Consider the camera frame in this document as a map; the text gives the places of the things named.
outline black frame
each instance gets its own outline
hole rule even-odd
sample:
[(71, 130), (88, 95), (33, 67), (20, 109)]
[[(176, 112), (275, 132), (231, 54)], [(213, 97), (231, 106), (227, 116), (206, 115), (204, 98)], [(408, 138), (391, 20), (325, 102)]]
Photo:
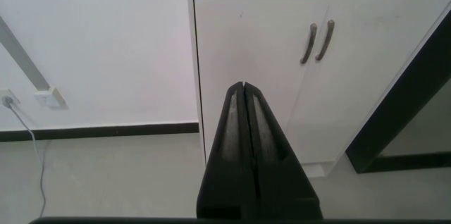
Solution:
[(381, 105), (347, 148), (358, 173), (451, 167), (451, 152), (380, 153), (451, 78), (451, 12), (438, 26)]

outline power outlet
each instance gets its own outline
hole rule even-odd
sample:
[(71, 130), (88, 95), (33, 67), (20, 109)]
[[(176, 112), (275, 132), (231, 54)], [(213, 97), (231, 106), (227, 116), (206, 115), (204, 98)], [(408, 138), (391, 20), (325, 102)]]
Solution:
[(44, 107), (60, 108), (66, 105), (63, 97), (55, 87), (50, 87), (46, 91), (38, 91), (35, 98)]
[(16, 96), (12, 93), (9, 89), (0, 89), (0, 99), (2, 97), (10, 97), (13, 99), (15, 104), (19, 104), (19, 99), (16, 98)]

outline black plastic part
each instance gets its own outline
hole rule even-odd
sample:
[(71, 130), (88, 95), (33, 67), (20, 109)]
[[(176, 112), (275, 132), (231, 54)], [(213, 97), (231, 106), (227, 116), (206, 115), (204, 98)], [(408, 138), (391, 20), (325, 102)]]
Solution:
[(225, 96), (198, 218), (322, 219), (319, 200), (263, 94), (249, 83)]
[(318, 197), (259, 89), (245, 84), (259, 218), (320, 220)]
[(241, 82), (229, 88), (197, 197), (198, 218), (250, 219), (256, 195)]

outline cabinet handle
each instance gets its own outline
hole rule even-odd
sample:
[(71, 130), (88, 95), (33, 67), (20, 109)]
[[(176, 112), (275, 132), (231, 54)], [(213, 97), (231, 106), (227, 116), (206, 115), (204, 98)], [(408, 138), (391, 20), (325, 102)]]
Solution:
[(309, 44), (307, 50), (305, 51), (304, 57), (301, 59), (301, 64), (305, 64), (310, 57), (311, 49), (313, 48), (313, 44), (315, 43), (316, 29), (316, 24), (312, 23), (310, 25)]
[(335, 22), (333, 20), (329, 20), (327, 22), (326, 39), (324, 40), (323, 48), (321, 48), (321, 51), (315, 57), (316, 61), (320, 61), (321, 59), (323, 59), (324, 54), (326, 54), (327, 47), (329, 46), (330, 40), (332, 39), (332, 34), (333, 34), (333, 28), (334, 27), (335, 27)]

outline white cabinet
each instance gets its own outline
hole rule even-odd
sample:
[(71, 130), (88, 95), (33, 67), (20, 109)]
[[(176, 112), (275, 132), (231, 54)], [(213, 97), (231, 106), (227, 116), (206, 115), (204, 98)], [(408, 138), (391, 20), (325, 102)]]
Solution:
[(188, 3), (205, 158), (225, 92), (245, 81), (263, 92), (310, 176), (333, 167), (450, 10), (450, 0)]
[(311, 24), (321, 26), (328, 0), (194, 0), (206, 154), (227, 89), (250, 82), (287, 127), (306, 66)]
[(330, 44), (320, 61), (310, 59), (285, 131), (301, 163), (340, 157), (448, 2), (330, 0)]

